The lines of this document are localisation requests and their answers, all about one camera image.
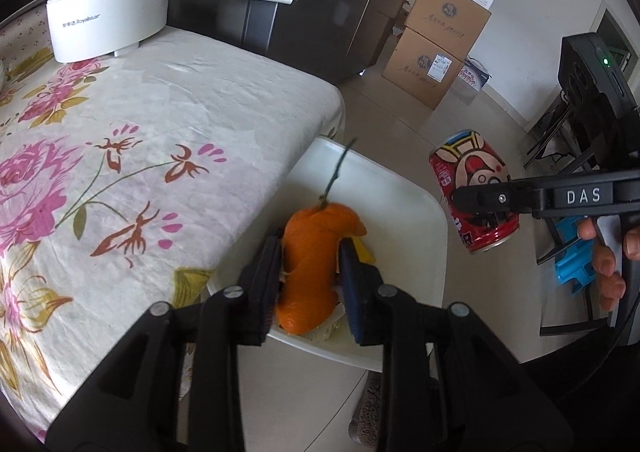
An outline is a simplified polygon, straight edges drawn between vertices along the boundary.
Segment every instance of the human hand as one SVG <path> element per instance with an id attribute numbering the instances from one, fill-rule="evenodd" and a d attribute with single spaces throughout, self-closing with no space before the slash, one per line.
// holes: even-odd
<path id="1" fill-rule="evenodd" d="M 593 242 L 591 264 L 596 272 L 596 283 L 600 292 L 600 307 L 612 311 L 616 302 L 625 294 L 625 281 L 616 270 L 616 256 L 613 251 L 601 244 L 596 238 L 593 219 L 587 218 L 578 224 L 580 239 L 596 239 Z M 623 250 L 627 258 L 640 261 L 640 227 L 629 230 L 623 241 Z"/>

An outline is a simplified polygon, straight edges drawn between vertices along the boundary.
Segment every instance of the green stem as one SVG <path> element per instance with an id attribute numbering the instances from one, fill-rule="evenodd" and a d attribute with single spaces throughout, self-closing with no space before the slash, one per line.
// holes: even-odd
<path id="1" fill-rule="evenodd" d="M 89 200 L 87 200 L 86 202 L 84 202 L 84 204 L 85 205 L 91 205 L 91 204 L 102 205 L 103 207 L 107 207 L 114 214 L 117 214 L 118 216 L 120 216 L 126 223 L 129 222 L 126 217 L 124 217 L 120 212 L 118 212 L 116 209 L 114 209 L 111 205 L 107 205 L 104 201 L 89 201 Z"/>
<path id="2" fill-rule="evenodd" d="M 89 186 L 87 188 L 85 188 L 82 191 L 82 194 L 80 196 L 78 196 L 78 199 L 76 199 L 76 202 L 72 204 L 71 207 L 69 207 L 69 210 L 67 210 L 65 212 L 65 214 L 62 216 L 62 218 L 60 219 L 60 221 L 58 221 L 58 224 L 54 227 L 54 229 L 58 228 L 68 217 L 69 217 L 69 213 L 74 209 L 74 207 L 80 203 L 80 200 L 84 197 L 84 195 L 89 192 L 89 189 L 92 188 L 94 186 L 95 180 L 98 179 L 98 176 L 100 176 L 100 171 L 102 170 L 102 166 L 104 165 L 104 154 L 102 155 L 102 161 L 100 162 L 100 167 L 98 167 L 98 172 L 95 173 L 94 178 L 91 180 L 91 183 L 89 184 Z"/>
<path id="3" fill-rule="evenodd" d="M 107 190 L 108 188 L 113 187 L 116 183 L 122 181 L 123 179 L 127 179 L 128 177 L 131 176 L 135 176 L 136 174 L 140 174 L 140 172 L 144 172 L 144 171 L 148 171 L 149 169 L 155 169 L 156 167 L 162 167 L 163 165 L 169 165 L 170 163 L 174 163 L 173 161 L 166 161 L 164 163 L 156 163 L 155 165 L 150 165 L 148 167 L 144 167 L 143 169 L 140 169 L 139 171 L 136 172 L 131 172 L 130 174 L 126 174 L 120 178 L 118 178 L 116 181 L 114 181 L 113 183 L 110 183 L 109 185 L 107 185 L 106 187 L 101 188 L 98 192 L 96 192 L 94 195 L 92 195 L 88 200 L 83 201 L 81 204 L 79 204 L 79 206 L 77 206 L 75 209 L 70 210 L 67 214 L 65 214 L 65 216 L 63 216 L 63 218 L 58 222 L 58 224 L 56 225 L 56 228 L 58 228 L 58 226 L 63 223 L 66 219 L 68 219 L 69 217 L 71 217 L 73 214 L 76 213 L 77 210 L 81 209 L 84 205 L 86 205 L 87 203 L 89 203 L 92 199 L 94 199 L 95 197 L 97 197 L 98 195 L 102 194 L 105 190 Z"/>
<path id="4" fill-rule="evenodd" d="M 356 143 L 357 141 L 358 141 L 358 139 L 354 138 L 353 140 L 351 140 L 351 142 L 347 143 L 346 147 L 344 148 L 344 151 L 340 155 L 340 158 L 338 158 L 338 163 L 336 163 L 336 165 L 335 165 L 334 174 L 332 175 L 331 179 L 329 180 L 329 184 L 324 189 L 324 194 L 322 194 L 322 196 L 320 196 L 320 198 L 319 198 L 318 208 L 320 210 L 324 209 L 324 207 L 326 207 L 328 205 L 328 203 L 329 203 L 329 199 L 328 199 L 329 198 L 329 191 L 334 186 L 335 180 L 337 180 L 338 177 L 340 176 L 340 168 L 342 166 L 342 162 L 344 161 L 344 157 L 349 152 L 349 149 L 351 149 L 353 147 L 353 144 Z"/>

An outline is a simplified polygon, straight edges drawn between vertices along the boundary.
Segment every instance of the blue gripper pad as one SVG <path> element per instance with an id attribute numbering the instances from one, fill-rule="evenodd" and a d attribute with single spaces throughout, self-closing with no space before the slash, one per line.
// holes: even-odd
<path id="1" fill-rule="evenodd" d="M 556 223 L 556 228 L 563 242 L 577 236 L 577 222 L 580 219 L 582 219 L 580 216 L 567 217 Z M 591 266 L 592 248 L 593 241 L 578 241 L 564 252 L 562 259 L 559 258 L 562 254 L 556 257 L 558 283 L 564 285 L 567 281 L 575 279 L 573 293 L 580 291 L 596 277 L 596 272 Z"/>

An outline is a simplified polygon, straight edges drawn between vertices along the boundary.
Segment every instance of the cartoon print can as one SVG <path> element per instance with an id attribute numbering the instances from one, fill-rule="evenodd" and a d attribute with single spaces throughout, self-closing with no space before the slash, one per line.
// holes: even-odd
<path id="1" fill-rule="evenodd" d="M 509 181 L 507 166 L 475 131 L 450 136 L 429 157 L 458 234 L 472 253 L 485 252 L 511 237 L 520 226 L 515 213 L 468 214 L 451 202 L 454 190 L 467 185 Z"/>

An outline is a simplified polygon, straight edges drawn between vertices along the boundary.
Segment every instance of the white tray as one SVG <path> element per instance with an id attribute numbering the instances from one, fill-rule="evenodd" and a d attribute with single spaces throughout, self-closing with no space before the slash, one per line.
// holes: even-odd
<path id="1" fill-rule="evenodd" d="M 210 292 L 235 284 L 240 270 L 251 260 L 264 237 L 284 226 L 294 212 L 318 201 L 342 150 L 338 143 L 323 138 L 312 143 L 276 195 L 222 260 L 217 277 L 209 281 Z M 431 172 L 426 159 L 424 172 Z M 344 203 L 359 214 L 368 230 L 363 242 L 375 256 L 376 266 L 386 283 L 404 289 L 419 302 L 442 305 L 447 221 L 431 194 L 350 151 L 329 200 Z M 320 343 L 287 335 L 276 325 L 269 334 L 337 362 L 382 371 L 382 347 L 358 346 L 345 319 L 329 340 Z"/>

